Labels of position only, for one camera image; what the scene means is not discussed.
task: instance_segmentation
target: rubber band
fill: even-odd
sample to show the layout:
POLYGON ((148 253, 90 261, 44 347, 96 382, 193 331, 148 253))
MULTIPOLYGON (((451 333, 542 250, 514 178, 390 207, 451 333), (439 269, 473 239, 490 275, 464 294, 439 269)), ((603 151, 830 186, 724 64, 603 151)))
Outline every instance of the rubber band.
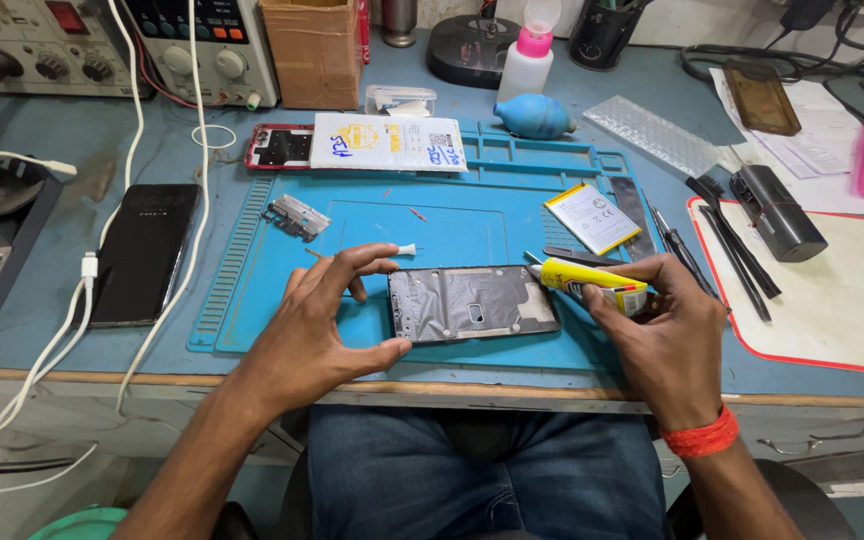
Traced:
POLYGON ((679 431, 660 429, 659 432, 672 454, 679 458, 702 458, 732 446, 738 437, 738 420, 723 403, 718 420, 705 427, 679 431))
MULTIPOLYGON (((232 141, 231 142, 226 143, 226 144, 222 144, 222 146, 209 146, 208 147, 209 150, 222 150, 223 148, 229 148, 230 146, 235 144, 235 141, 236 141, 235 131, 233 131, 232 129, 229 129, 225 126, 217 126, 215 124, 205 124, 205 127, 206 128, 218 128, 220 130, 226 130, 227 132, 229 132, 232 135, 232 141)), ((198 132, 199 132, 199 127, 197 127, 196 129, 192 129, 192 141, 194 141, 196 144, 198 144, 198 146, 202 146, 202 141, 198 140, 195 137, 195 134, 197 134, 198 132)))
POLYGON ((795 206, 797 206, 797 207, 801 207, 801 205, 800 205, 798 202, 795 202, 795 201, 777 201, 777 202, 772 202, 771 204, 769 204, 769 205, 765 206, 764 208, 762 208, 762 210, 759 211, 758 215, 755 215, 755 218, 751 220, 751 226, 752 226, 752 227, 759 227, 759 224, 756 223, 757 221, 759 221, 759 218, 761 218, 762 215, 765 214, 765 211, 767 211, 767 210, 769 210, 769 209, 771 209, 772 207, 777 206, 777 205, 795 205, 795 206))

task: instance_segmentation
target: yellow glue tube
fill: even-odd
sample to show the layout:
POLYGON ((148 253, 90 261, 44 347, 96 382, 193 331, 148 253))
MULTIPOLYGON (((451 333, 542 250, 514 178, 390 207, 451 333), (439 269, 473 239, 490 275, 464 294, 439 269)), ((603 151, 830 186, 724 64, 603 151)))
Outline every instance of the yellow glue tube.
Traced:
POLYGON ((532 266, 539 274, 542 284, 582 299, 582 286, 598 286, 627 317, 638 315, 645 308, 646 290, 649 285, 630 277, 617 276, 605 270, 570 262, 554 256, 540 265, 532 266))

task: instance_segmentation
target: jeans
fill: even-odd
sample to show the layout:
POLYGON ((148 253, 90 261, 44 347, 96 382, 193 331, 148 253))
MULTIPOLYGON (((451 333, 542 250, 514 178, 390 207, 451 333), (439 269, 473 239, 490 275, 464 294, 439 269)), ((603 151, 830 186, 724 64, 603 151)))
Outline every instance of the jeans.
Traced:
POLYGON ((428 409, 313 405, 319 539, 664 539, 666 496, 641 416, 520 412, 500 463, 459 455, 428 409))

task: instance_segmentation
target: workbench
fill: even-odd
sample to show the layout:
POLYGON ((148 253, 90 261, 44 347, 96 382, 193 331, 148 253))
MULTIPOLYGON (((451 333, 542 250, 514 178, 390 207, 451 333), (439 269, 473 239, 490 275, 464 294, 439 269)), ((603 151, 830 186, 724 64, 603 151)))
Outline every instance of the workbench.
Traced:
MULTIPOLYGON (((413 47, 393 49, 384 45, 378 31, 374 31, 371 63, 363 71, 360 101, 365 99, 366 85, 427 87, 438 92, 436 117, 491 118, 497 92, 436 79, 424 62, 427 40, 428 30, 418 30, 418 42, 413 47)), ((600 129, 583 117, 582 111, 620 94, 714 144, 741 142, 741 135, 714 90, 682 70, 676 51, 630 47, 617 69, 599 73, 572 63, 565 44, 558 39, 553 44, 555 61, 545 93, 578 119, 579 129, 569 136, 570 140, 625 151, 649 199, 669 226, 678 228, 698 256, 702 271, 711 276, 705 258, 700 256, 702 250, 686 210, 686 201, 692 196, 684 184, 686 175, 600 129)), ((864 92, 855 80, 835 80, 834 88, 864 112, 864 92)), ((189 135, 198 126, 195 109, 156 96, 143 103, 143 111, 146 127, 135 153, 132 181, 192 182, 193 169, 202 159, 201 148, 189 135)), ((234 130, 238 141, 228 152, 239 157, 259 122, 311 123, 314 114, 313 110, 281 106, 255 112, 230 106, 208 109, 205 121, 234 130)), ((127 99, 0 96, 0 150, 78 167, 78 176, 66 179, 61 198, 0 313, 1 392, 12 392, 3 388, 17 387, 16 381, 24 379, 26 370, 61 325, 79 278, 79 261, 86 251, 95 250, 103 224, 122 198, 125 157, 136 126, 134 105, 127 99)), ((209 130, 209 143, 217 145, 229 140, 226 133, 209 130)), ((727 174, 718 167, 712 171, 720 180, 727 174)), ((198 269, 186 296, 162 326, 132 379, 130 396, 137 401, 167 398, 195 402, 218 385, 239 361, 235 354, 186 350, 189 330, 254 178, 241 160, 213 163, 208 176, 211 214, 200 246, 198 269)), ((147 332, 148 328, 91 330, 40 387, 51 388, 49 392, 54 395, 102 399, 114 396, 115 387, 147 332)), ((726 328, 723 343, 722 391, 734 410, 745 408, 750 414, 766 411, 772 416, 836 422, 864 419, 864 373, 756 357, 740 345, 730 328, 726 328)), ((3 394, 3 404, 7 400, 3 394)), ((646 411, 620 373, 486 369, 407 361, 388 372, 344 384, 324 401, 646 411)))

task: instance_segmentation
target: drawer handle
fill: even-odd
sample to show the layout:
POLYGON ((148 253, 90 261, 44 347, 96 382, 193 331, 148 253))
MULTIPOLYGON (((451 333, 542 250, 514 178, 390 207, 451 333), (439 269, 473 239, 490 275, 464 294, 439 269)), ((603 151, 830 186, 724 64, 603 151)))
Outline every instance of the drawer handle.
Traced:
POLYGON ((864 425, 862 426, 862 430, 858 433, 847 433, 845 435, 829 435, 824 437, 817 437, 815 435, 810 435, 809 437, 817 440, 817 441, 838 441, 842 439, 858 439, 864 437, 864 425))
POLYGON ((769 439, 758 439, 755 442, 757 442, 758 444, 764 444, 765 446, 771 448, 772 450, 778 452, 779 454, 785 454, 786 456, 805 456, 806 454, 811 454, 812 451, 815 450, 815 447, 822 444, 821 440, 819 440, 819 441, 804 441, 805 444, 808 445, 808 449, 806 451, 787 451, 784 449, 779 449, 778 447, 776 447, 776 443, 770 441, 769 439))
POLYGON ((679 471, 682 471, 682 465, 676 465, 675 469, 672 469, 671 474, 663 474, 662 477, 664 479, 671 479, 672 477, 678 475, 679 471))

